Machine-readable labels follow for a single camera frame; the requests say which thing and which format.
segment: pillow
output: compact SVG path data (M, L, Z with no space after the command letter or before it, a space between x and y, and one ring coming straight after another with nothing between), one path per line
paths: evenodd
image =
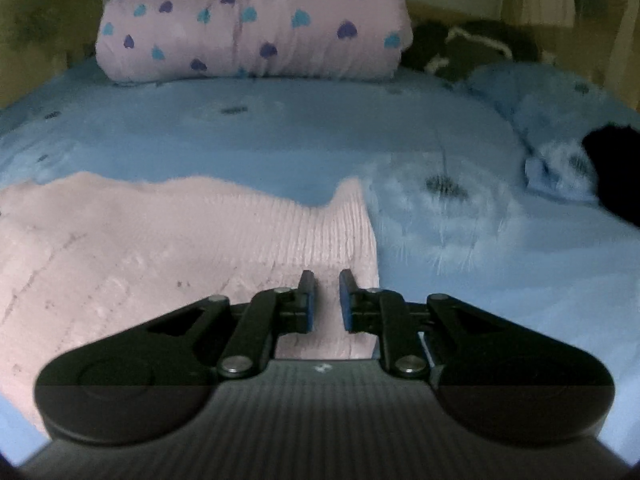
M380 79L411 40L404 0L110 0L96 57L117 82Z
M402 65L455 82L482 65L537 61L539 56L527 34L501 22L477 20L454 27L426 22L416 27L411 48L402 54Z

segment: pink knit fabric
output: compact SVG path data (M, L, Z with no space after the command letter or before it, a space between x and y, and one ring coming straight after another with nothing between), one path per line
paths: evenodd
M44 431L33 402L55 356L211 294L246 302L318 278L314 332L279 357L369 358L375 338L342 326L338 274L378 285L357 180L307 208L209 178L129 184L89 173L0 190L0 393Z

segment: blue bedsheet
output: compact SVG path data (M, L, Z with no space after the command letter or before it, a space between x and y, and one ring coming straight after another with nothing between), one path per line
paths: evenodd
M446 292L599 357L618 388L601 439L635 462L640 232L599 208L526 193L525 154L492 106L403 70L386 84L123 88L88 62L0 115L0 187L76 171L151 182L201 174L321 205L360 176L381 285L409 301ZM30 435L16 424L14 434ZM0 434L0 449L14 462L41 443L31 434L15 449L11 438Z

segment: dark plush toy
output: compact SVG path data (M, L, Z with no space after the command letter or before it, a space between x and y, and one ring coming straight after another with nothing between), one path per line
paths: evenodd
M526 33L502 22L475 20L456 27L418 25L401 64L454 82L478 66L502 60L538 62L540 53Z
M640 227L640 132L608 124L582 140L598 174L603 207Z

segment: wall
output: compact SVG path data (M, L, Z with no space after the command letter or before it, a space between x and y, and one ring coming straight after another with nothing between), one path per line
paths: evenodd
M8 31L15 16L34 6L56 9L59 33L40 45L12 48ZM0 0L0 108L27 94L84 56L95 43L101 0Z

